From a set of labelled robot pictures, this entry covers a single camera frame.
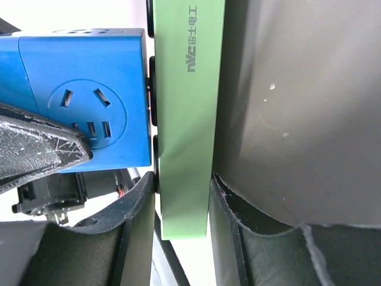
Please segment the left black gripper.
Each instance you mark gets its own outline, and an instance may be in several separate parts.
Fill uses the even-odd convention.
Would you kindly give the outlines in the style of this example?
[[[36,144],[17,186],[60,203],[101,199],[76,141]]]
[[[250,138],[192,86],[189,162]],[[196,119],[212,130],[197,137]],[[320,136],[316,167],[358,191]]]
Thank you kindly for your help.
[[[23,32],[1,21],[1,36]],[[72,172],[93,157],[87,137],[45,117],[1,104],[1,193],[16,189],[14,213],[44,215],[58,223],[72,207],[84,205],[88,189],[125,189],[127,169]]]

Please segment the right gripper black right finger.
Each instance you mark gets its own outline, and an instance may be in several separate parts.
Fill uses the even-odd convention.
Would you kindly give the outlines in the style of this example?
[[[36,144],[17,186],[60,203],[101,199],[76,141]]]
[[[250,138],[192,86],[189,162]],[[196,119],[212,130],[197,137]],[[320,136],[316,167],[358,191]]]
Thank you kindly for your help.
[[[213,175],[210,227],[218,285],[380,284],[379,226],[289,226]]]

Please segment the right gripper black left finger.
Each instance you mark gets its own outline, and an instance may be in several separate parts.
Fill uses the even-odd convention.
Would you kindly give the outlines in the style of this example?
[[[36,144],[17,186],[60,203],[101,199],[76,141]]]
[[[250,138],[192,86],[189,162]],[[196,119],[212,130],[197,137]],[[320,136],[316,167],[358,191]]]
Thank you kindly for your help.
[[[1,223],[2,285],[149,285],[154,174],[74,227]]]

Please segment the blue cube plug adapter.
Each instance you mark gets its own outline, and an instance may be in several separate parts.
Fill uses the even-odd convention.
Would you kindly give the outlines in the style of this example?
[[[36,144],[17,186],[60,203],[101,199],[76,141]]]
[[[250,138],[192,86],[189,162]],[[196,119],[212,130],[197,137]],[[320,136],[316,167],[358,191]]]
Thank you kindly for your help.
[[[72,172],[151,164],[141,28],[3,34],[1,102],[84,133],[93,157]]]

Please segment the green power strip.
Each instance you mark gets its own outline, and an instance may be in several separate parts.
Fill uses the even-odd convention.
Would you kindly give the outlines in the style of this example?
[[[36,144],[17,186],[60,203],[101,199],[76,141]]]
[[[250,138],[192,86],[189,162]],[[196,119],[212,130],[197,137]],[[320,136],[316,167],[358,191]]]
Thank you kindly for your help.
[[[146,8],[161,236],[200,238],[207,232],[225,3],[147,1]]]

